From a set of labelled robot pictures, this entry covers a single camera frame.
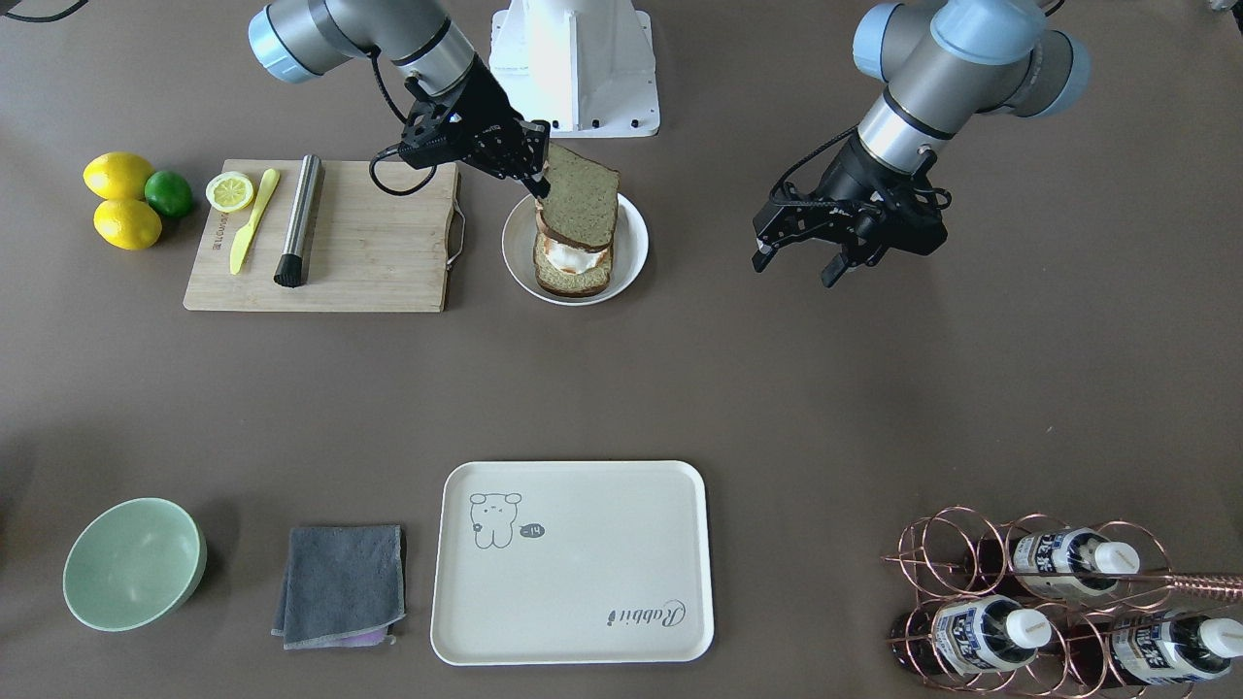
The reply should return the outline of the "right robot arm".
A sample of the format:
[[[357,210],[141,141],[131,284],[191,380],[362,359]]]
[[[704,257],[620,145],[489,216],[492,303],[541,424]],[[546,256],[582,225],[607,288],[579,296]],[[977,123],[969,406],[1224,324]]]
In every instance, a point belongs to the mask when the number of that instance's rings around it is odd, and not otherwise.
[[[389,58],[414,103],[395,146],[410,168],[462,162],[488,177],[515,179],[533,197],[544,177],[551,126],[528,122],[472,44],[438,1],[273,1],[249,22],[254,57],[283,83],[305,83],[365,57]]]

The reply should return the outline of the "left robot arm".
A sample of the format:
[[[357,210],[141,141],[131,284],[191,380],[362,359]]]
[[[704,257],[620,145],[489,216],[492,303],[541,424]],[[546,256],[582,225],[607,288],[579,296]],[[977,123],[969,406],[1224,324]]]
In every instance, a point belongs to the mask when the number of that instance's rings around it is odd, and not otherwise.
[[[856,68],[883,81],[868,114],[832,139],[837,154],[813,190],[789,174],[772,187],[752,225],[762,271],[784,248],[839,245],[822,270],[827,287],[888,251],[929,255],[947,239],[951,194],[929,182],[940,150],[975,114],[1060,114],[1091,80],[1091,55],[1048,25],[1052,2],[883,2],[861,17]]]

